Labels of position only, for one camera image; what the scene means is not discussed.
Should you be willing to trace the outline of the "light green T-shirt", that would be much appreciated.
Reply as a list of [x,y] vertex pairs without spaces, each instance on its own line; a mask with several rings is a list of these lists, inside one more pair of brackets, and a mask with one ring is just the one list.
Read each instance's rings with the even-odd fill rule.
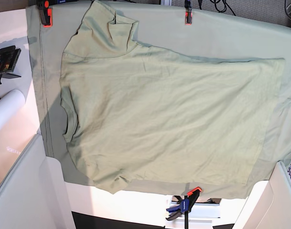
[[116,193],[134,180],[244,185],[278,101],[284,59],[205,62],[132,39],[95,1],[61,64],[75,167]]

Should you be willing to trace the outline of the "blue orange bar clamp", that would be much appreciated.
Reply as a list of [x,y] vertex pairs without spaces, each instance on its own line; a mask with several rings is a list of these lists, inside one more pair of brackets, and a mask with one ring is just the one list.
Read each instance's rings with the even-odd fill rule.
[[196,187],[187,192],[184,198],[181,198],[180,196],[174,196],[177,198],[177,205],[166,209],[166,211],[169,213],[169,216],[166,218],[166,220],[173,221],[181,215],[184,215],[184,228],[189,229],[188,215],[198,200],[201,192],[202,189],[200,187]]

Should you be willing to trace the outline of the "orange black clamp middle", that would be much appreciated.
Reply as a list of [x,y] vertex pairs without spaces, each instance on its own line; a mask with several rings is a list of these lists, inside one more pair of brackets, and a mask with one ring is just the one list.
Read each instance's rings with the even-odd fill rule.
[[184,1],[184,7],[185,7],[185,25],[191,25],[192,24],[192,6],[190,0]]

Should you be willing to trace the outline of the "orange black clamp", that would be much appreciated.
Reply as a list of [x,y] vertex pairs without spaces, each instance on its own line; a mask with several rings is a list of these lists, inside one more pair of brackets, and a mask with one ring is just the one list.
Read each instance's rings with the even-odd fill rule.
[[184,7],[185,7],[185,25],[191,25],[192,24],[192,6],[190,0],[184,1]]
[[52,27],[53,25],[52,9],[50,8],[49,1],[37,0],[36,4],[39,11],[41,24],[43,25],[43,27],[45,28]]

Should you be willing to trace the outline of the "green table cloth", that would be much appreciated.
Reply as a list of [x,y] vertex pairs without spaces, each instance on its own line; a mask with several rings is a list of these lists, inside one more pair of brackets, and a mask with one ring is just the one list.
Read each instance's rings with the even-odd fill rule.
[[[225,14],[195,10],[192,25],[184,24],[179,7],[108,2],[119,15],[138,21],[133,39],[202,61],[283,58],[286,61],[279,102],[273,112],[264,148],[245,186],[202,184],[203,198],[246,198],[257,179],[267,180],[278,161],[291,163],[291,29]],[[77,171],[66,149],[63,133],[67,115],[60,105],[62,53],[78,30],[87,1],[53,6],[53,25],[41,25],[36,6],[26,9],[32,79],[46,155],[61,163],[68,183],[92,186]]]

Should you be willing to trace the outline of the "white paper roll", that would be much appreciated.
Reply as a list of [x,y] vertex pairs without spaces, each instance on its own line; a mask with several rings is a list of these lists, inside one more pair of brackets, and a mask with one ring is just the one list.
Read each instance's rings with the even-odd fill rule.
[[25,97],[20,90],[11,90],[0,99],[0,130],[25,105]]

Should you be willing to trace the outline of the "orange black clamp left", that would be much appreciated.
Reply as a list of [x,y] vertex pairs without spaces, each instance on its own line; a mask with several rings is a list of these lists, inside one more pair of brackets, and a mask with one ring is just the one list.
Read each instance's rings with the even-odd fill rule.
[[39,11],[41,24],[43,25],[43,27],[45,28],[52,27],[53,25],[52,9],[50,8],[49,1],[37,0],[36,4]]

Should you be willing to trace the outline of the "black tablet on stand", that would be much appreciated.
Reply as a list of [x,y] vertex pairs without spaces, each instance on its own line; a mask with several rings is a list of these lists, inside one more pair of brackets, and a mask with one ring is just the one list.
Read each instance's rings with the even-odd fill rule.
[[14,79],[21,77],[13,73],[20,53],[21,49],[16,48],[15,45],[0,49],[0,85],[2,78]]

